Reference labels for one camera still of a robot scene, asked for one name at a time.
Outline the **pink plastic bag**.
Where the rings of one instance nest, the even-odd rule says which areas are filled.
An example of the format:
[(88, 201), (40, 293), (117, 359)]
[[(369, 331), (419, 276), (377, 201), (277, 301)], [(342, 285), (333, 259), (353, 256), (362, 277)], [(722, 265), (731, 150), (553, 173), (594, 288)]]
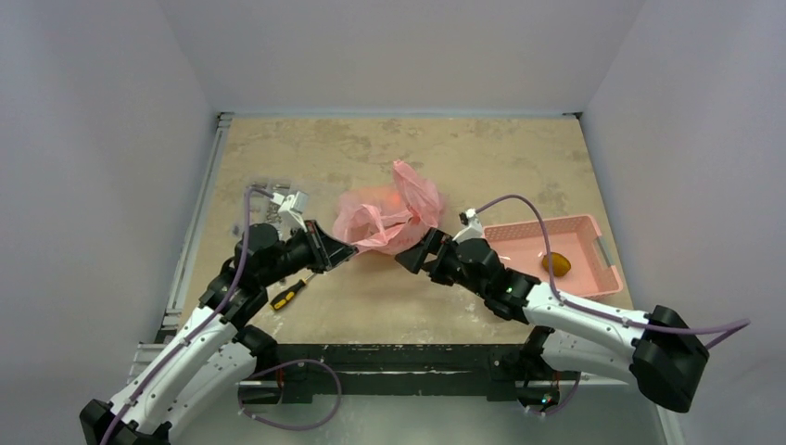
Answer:
[(437, 185), (409, 163), (396, 160), (392, 182), (349, 190), (340, 195), (332, 234), (359, 252), (396, 255), (437, 228), (446, 198)]

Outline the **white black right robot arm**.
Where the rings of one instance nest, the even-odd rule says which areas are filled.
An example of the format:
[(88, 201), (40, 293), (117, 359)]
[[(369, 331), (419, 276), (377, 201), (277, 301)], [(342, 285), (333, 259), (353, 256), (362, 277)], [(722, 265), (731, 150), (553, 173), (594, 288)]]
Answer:
[(506, 266), (485, 239), (456, 242), (438, 229), (395, 260), (434, 283), (465, 288), (503, 320), (544, 333), (544, 340), (520, 353), (528, 375), (553, 369), (606, 376), (636, 386), (672, 412), (690, 410), (710, 354), (676, 311), (661, 305), (624, 310), (555, 291)]

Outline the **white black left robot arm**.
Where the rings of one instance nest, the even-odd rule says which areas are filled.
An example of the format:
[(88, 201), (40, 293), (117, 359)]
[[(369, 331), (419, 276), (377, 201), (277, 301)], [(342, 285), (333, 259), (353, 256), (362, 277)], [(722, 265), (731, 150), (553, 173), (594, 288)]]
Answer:
[(197, 405), (225, 386), (272, 375), (282, 388), (278, 344), (250, 323), (268, 303), (268, 287), (302, 270), (329, 272), (357, 253), (314, 220), (286, 240), (268, 223), (247, 225), (175, 338), (111, 400), (82, 408), (86, 442), (168, 444)]

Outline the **yellow-brown fake lemon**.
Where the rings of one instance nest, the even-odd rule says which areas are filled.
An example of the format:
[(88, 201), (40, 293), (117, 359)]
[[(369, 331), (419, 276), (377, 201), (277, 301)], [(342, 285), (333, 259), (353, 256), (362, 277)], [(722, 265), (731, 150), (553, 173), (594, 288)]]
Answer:
[(546, 272), (551, 271), (556, 277), (563, 277), (572, 269), (570, 260), (558, 252), (544, 254), (540, 263)]

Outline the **yellow black screwdriver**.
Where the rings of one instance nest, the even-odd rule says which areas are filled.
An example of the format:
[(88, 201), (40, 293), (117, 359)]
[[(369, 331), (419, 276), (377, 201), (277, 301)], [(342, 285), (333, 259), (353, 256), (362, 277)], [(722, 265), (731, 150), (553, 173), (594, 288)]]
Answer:
[(305, 278), (298, 279), (295, 284), (292, 286), (287, 287), (285, 290), (279, 292), (273, 299), (270, 301), (271, 308), (278, 312), (287, 304), (289, 304), (297, 295), (299, 295), (304, 288), (308, 286), (311, 280), (317, 276), (317, 273), (311, 273), (310, 275), (306, 276)]

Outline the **clear plastic screw organizer box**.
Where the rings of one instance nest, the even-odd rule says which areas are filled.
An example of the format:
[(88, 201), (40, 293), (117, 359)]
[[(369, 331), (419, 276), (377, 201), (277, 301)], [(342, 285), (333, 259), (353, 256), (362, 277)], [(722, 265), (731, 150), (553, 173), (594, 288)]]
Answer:
[(282, 240), (287, 240), (296, 230), (282, 223), (277, 214), (277, 206), (271, 202), (271, 198), (273, 193), (289, 195), (301, 191), (309, 195), (308, 204), (303, 211), (304, 221), (315, 220), (327, 234), (338, 239), (331, 233), (336, 213), (330, 209), (330, 206), (335, 203), (336, 195), (330, 193), (326, 186), (283, 178), (261, 177), (248, 181), (246, 190), (250, 192), (250, 196), (239, 198), (239, 210), (234, 220), (227, 225), (227, 232), (233, 238), (240, 239), (248, 226), (268, 223), (278, 230)]

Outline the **pink perforated plastic basket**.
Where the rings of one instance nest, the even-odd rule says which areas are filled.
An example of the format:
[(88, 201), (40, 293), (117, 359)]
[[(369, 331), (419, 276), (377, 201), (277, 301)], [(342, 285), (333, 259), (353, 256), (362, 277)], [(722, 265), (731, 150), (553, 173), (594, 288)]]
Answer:
[(559, 290), (585, 299), (602, 299), (623, 289), (621, 275), (602, 231), (588, 214), (487, 226), (484, 236), (501, 261), (518, 272), (549, 280), (553, 261)]

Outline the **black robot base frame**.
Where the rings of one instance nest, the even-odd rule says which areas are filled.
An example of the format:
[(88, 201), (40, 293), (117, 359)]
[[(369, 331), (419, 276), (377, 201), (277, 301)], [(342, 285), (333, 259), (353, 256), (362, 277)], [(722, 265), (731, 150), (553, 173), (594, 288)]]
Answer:
[(538, 328), (522, 344), (277, 344), (262, 353), (238, 396), (249, 405), (337, 394), (481, 397), (546, 409), (578, 378), (545, 363), (549, 333)]

